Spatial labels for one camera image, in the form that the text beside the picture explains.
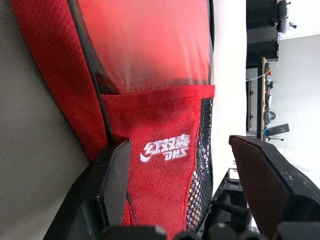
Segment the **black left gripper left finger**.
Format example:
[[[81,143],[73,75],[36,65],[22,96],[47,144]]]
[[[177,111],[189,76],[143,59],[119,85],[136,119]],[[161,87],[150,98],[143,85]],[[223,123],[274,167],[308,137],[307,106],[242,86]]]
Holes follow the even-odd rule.
[[[109,227],[122,224],[130,153],[129,139],[99,153],[70,187],[45,240],[101,240]]]

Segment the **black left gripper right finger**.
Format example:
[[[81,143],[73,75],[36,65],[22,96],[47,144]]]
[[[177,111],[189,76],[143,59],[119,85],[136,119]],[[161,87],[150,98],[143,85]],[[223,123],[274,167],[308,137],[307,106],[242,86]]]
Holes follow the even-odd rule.
[[[260,233],[274,235],[281,223],[320,223],[319,188],[274,145],[240,135],[231,135],[229,145]]]

